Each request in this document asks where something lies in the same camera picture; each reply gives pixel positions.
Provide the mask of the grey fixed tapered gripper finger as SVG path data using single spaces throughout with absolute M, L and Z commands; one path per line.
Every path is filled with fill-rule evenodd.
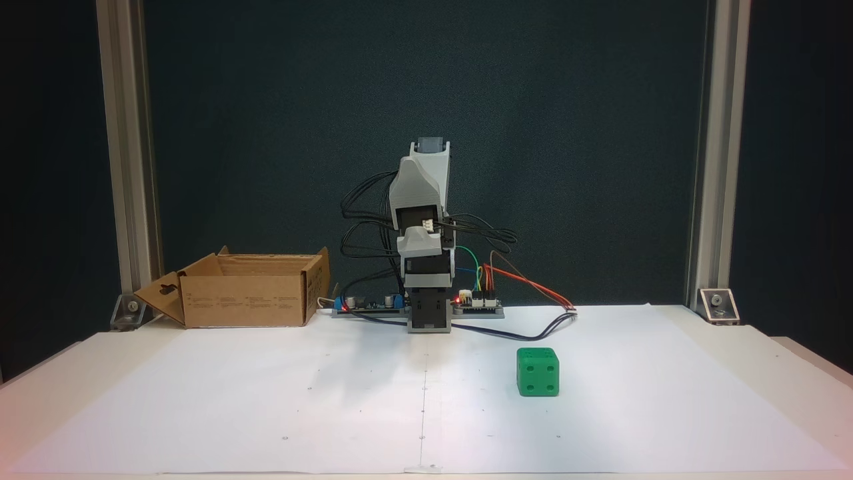
M 429 232 L 424 227 L 408 227 L 402 237 L 397 237 L 397 252 L 401 258 L 441 255 L 440 233 Z

